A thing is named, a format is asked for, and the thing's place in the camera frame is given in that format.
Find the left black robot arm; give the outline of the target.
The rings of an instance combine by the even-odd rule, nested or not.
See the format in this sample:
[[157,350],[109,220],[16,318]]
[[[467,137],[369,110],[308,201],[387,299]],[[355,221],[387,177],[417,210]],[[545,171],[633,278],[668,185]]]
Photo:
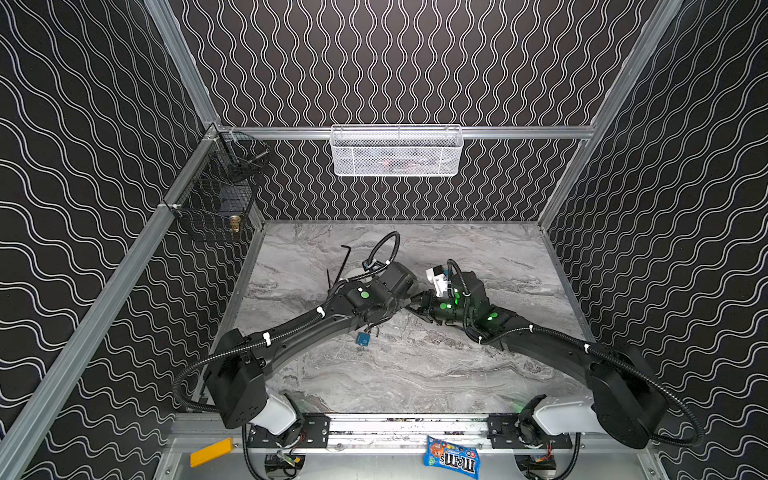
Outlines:
[[312,347],[385,323],[409,303],[416,276],[396,261],[399,247],[400,233],[386,234],[360,273],[338,278],[319,305],[294,319],[248,335],[227,332],[215,353],[176,376],[175,400],[188,409],[218,413],[228,429],[256,426],[275,436],[299,429],[298,408],[270,392],[267,380]]

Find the blue padlock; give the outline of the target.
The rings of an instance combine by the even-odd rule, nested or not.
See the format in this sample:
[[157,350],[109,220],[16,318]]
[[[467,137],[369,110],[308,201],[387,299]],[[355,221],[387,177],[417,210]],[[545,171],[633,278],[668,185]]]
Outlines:
[[359,331],[355,340],[358,346],[368,347],[371,339],[379,336],[380,329],[378,327],[367,327],[362,331]]

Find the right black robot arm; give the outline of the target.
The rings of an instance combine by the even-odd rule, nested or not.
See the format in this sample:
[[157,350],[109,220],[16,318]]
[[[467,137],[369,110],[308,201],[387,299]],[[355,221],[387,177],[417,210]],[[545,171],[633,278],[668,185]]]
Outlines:
[[533,446],[547,436],[607,434],[626,447],[649,442],[692,448],[704,431],[692,410],[665,388],[635,348],[615,350],[537,325],[495,305],[472,272],[453,275],[445,292],[420,292],[408,310],[422,320],[461,329],[480,346],[519,353],[582,383],[576,396],[539,394],[518,418],[522,441]]

